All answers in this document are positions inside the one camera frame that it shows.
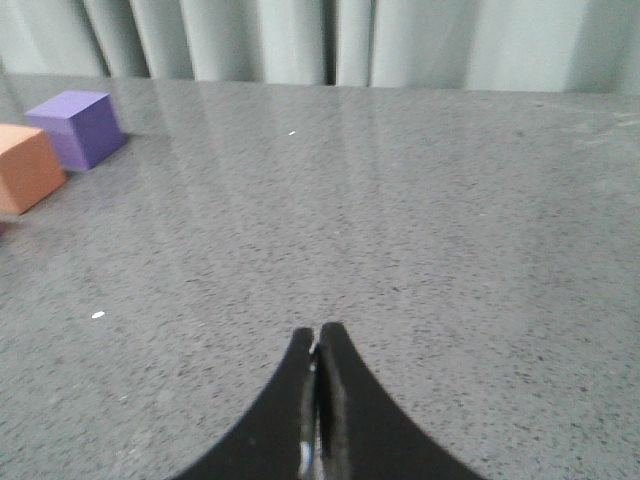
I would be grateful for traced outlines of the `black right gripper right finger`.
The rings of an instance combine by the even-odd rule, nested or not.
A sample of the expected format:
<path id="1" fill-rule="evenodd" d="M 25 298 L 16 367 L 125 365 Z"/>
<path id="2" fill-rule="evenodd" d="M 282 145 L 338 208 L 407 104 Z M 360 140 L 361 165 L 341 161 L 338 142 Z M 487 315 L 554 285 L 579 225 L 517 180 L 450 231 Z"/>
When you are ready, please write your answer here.
<path id="1" fill-rule="evenodd" d="M 343 324 L 317 344 L 322 465 L 327 479 L 479 479 L 394 402 Z"/>

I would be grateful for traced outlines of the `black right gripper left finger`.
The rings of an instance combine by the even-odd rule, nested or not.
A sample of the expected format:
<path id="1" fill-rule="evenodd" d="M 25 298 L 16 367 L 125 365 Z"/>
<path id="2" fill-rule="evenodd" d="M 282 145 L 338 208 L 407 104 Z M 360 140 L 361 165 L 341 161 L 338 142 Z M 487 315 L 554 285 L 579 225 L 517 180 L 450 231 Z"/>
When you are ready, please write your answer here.
<path id="1" fill-rule="evenodd" d="M 298 328 L 240 420 L 178 479 L 315 477 L 314 332 Z"/>

